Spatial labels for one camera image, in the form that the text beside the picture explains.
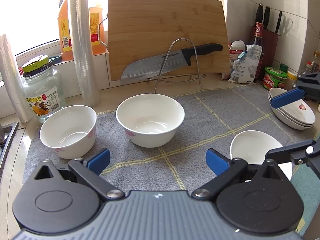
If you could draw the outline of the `grey checked dish mat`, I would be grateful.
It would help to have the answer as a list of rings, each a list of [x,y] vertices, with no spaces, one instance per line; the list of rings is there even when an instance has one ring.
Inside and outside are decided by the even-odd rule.
[[[314,138],[316,131],[286,126],[272,112],[267,91],[256,85],[180,95],[185,120],[174,137],[159,148],[142,148],[129,141],[114,112],[98,115],[91,153],[102,148],[111,161],[101,177],[124,192],[130,190],[193,191],[214,177],[205,161],[209,148],[229,156],[240,132],[267,133],[282,145]]]

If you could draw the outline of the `small white bowl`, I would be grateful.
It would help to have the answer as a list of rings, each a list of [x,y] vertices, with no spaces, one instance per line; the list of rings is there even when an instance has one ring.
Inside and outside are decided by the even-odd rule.
[[[243,131],[237,134],[230,146],[230,156],[241,158],[249,164],[262,164],[266,153],[275,148],[281,148],[282,144],[274,137],[260,131]]]

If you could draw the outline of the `dark soy sauce bottle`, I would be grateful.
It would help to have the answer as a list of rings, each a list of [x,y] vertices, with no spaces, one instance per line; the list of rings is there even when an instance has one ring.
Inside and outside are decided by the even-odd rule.
[[[257,22],[255,24],[254,38],[253,38],[253,40],[251,42],[251,44],[259,45],[262,48],[262,51],[261,51],[261,54],[260,54],[259,63],[258,63],[258,66],[257,66],[257,70],[255,72],[255,79],[256,80],[259,77],[259,73],[260,73],[260,70],[261,70],[261,65],[262,65],[262,61],[263,61],[263,57],[264,57],[264,48],[263,48],[262,39],[263,39],[263,24]]]

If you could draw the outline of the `bamboo cutting board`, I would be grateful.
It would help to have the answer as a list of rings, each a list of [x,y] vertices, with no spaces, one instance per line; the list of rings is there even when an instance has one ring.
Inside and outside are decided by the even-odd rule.
[[[138,60],[173,50],[218,43],[222,51],[192,57],[172,75],[228,73],[229,52],[223,5],[218,0],[108,0],[108,56],[111,81]]]

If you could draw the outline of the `stack of white plates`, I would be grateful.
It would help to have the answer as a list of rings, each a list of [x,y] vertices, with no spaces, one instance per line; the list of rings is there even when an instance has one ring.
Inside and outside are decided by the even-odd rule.
[[[311,128],[316,122],[312,109],[302,99],[277,109],[271,107],[271,109],[281,122],[292,129],[303,131]]]

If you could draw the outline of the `white plastic food bag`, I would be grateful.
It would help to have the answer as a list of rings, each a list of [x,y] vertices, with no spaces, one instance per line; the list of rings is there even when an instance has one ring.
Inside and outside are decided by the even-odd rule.
[[[249,84],[253,83],[257,67],[262,53],[262,46],[250,44],[247,50],[243,51],[233,63],[233,71],[230,75],[230,82]]]

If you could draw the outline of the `white bowl pink flower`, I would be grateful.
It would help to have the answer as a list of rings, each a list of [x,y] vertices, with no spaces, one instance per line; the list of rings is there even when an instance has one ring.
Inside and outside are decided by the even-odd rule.
[[[185,118],[182,105],[162,94],[139,94],[124,100],[116,119],[137,146],[157,148],[167,144]]]
[[[96,140],[97,114],[91,107],[74,105],[51,115],[40,129],[40,140],[60,158],[84,156]]]

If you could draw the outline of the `black handled santoku knife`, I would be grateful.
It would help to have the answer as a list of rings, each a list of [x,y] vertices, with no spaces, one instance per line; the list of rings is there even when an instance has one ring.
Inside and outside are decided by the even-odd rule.
[[[181,49],[186,60],[191,59],[191,47]],[[215,51],[222,51],[223,46],[217,43],[208,43],[196,46],[197,55],[208,55]],[[148,57],[146,59],[135,61],[129,64],[123,71],[120,81],[121,83],[129,83],[130,81],[144,81],[148,78],[155,77],[159,74],[159,70],[163,64],[166,54]]]

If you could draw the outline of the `dark red knife block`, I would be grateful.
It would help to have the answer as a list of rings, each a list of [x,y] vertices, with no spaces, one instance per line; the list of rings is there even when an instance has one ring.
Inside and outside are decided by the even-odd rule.
[[[258,38],[258,44],[263,47],[263,57],[260,60],[255,76],[255,78],[259,81],[263,80],[265,75],[265,67],[270,67],[272,65],[276,53],[278,38],[280,36],[278,32],[281,24],[282,14],[283,12],[280,11],[274,31],[268,30],[268,23],[270,21],[270,7],[266,6],[264,8],[262,4],[258,5],[255,23],[251,29],[251,38],[252,41],[254,41],[256,23],[261,23],[263,25],[260,29],[262,31],[262,38]]]

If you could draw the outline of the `clear glass jar yellow label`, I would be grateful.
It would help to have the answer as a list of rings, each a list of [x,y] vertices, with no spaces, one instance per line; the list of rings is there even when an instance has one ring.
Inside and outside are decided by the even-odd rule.
[[[61,73],[48,55],[30,59],[22,67],[24,98],[40,123],[66,106]]]

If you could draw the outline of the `stainless steel sink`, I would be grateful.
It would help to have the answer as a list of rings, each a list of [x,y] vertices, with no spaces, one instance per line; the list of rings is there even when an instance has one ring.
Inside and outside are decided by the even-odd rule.
[[[0,158],[1,174],[3,173],[5,161],[7,159],[10,146],[12,144],[13,138],[17,132],[18,127],[19,127],[18,122],[13,122],[12,124],[1,126],[1,158]]]

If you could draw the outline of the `green lid sauce jar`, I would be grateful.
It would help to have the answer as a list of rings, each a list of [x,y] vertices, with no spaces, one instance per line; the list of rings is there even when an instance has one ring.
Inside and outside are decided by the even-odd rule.
[[[286,72],[273,67],[265,67],[265,75],[262,82],[262,86],[265,89],[284,88],[286,81]]]

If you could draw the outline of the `tall cling film roll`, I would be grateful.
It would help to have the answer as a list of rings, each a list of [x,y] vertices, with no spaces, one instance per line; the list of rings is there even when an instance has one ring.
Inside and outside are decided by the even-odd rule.
[[[78,84],[87,106],[100,102],[94,75],[94,61],[89,26],[88,0],[67,0],[69,31]]]

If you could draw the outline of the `teal cloth under mat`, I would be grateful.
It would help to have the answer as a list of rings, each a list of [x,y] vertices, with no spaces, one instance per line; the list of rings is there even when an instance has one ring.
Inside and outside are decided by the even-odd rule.
[[[304,203],[296,233],[302,239],[319,239],[319,179],[311,168],[302,164],[294,167],[291,183]]]

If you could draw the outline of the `red white snack bag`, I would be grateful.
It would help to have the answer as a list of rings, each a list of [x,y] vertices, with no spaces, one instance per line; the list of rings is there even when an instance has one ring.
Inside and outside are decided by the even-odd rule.
[[[238,56],[246,51],[246,45],[243,40],[233,41],[229,44],[229,60],[233,63],[238,59]]]

